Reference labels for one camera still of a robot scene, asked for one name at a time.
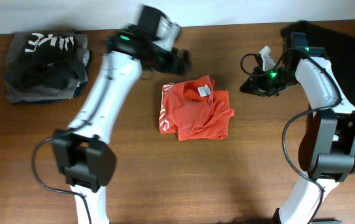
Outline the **red t-shirt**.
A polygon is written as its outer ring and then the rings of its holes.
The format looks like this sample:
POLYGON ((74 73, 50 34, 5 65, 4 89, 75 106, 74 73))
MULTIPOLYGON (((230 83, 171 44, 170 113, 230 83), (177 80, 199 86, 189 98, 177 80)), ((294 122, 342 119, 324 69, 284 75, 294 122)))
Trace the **red t-shirt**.
POLYGON ((229 121, 234 116, 229 92, 215 90, 209 76, 165 84, 161 94, 160 133, 175 133, 180 141, 228 137, 229 121))

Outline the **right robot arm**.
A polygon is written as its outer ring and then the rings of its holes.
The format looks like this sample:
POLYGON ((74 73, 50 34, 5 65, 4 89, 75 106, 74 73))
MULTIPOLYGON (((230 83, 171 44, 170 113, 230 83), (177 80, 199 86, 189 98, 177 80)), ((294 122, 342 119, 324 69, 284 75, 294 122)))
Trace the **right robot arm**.
POLYGON ((257 66, 247 73, 240 91, 271 97, 295 85, 303 88, 309 107, 293 116, 282 131, 283 154, 299 178, 272 221, 315 223, 326 196, 355 174, 355 106, 335 78, 325 48, 310 46, 302 32, 286 37, 283 48, 278 61, 270 56, 269 46, 254 53, 257 66), (289 127, 302 116, 307 117, 307 130, 298 149, 299 165, 295 166, 286 137, 289 127))

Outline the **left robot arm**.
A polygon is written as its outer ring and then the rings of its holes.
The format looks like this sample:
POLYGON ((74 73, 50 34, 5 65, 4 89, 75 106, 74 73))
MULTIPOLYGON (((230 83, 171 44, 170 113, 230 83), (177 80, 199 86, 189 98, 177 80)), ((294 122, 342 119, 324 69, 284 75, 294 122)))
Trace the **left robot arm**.
POLYGON ((52 149, 59 173, 75 198, 78 223, 109 223, 106 187, 116 169, 109 147, 118 114, 144 70, 182 75, 189 53, 173 45, 180 27, 166 31, 124 29, 110 37, 98 77, 66 130, 58 129, 52 149))

